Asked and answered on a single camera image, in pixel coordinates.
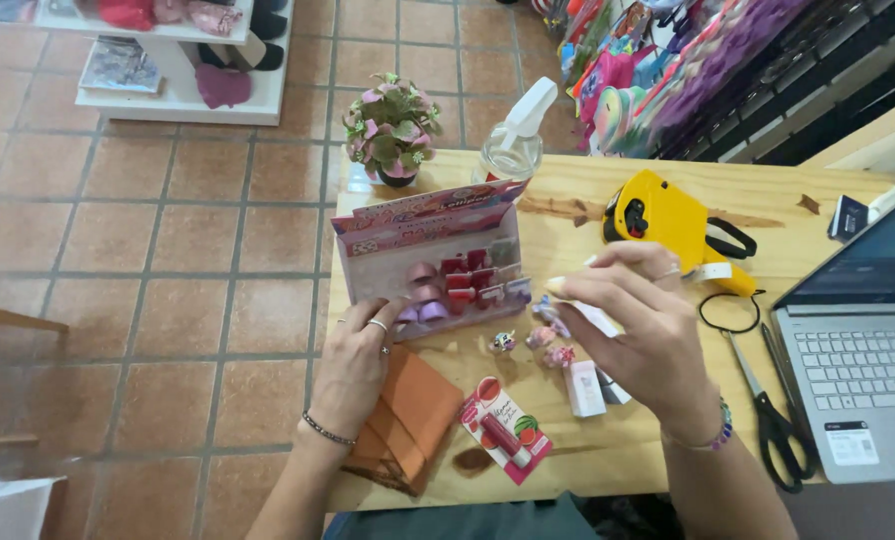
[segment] potted plant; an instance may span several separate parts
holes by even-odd
[[[394,73],[373,77],[381,84],[361,94],[342,119],[347,156],[363,164],[372,180],[380,177],[403,188],[414,181],[421,163],[434,159],[431,136],[441,135],[441,107],[411,80]]]

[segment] lip gloss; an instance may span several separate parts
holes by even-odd
[[[481,427],[488,433],[497,446],[511,457],[513,464],[518,469],[524,469],[531,462],[531,452],[521,446],[521,441],[511,431],[508,431],[502,423],[490,412],[481,419]]]

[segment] laptop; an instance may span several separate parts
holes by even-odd
[[[789,360],[780,374],[827,479],[895,481],[895,207],[781,296],[772,317]]]

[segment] laptop sticker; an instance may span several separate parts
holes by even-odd
[[[881,463],[867,422],[828,422],[824,431],[835,464],[849,467]]]

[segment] laptop screen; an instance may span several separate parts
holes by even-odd
[[[788,291],[775,308],[803,304],[895,304],[895,208]]]

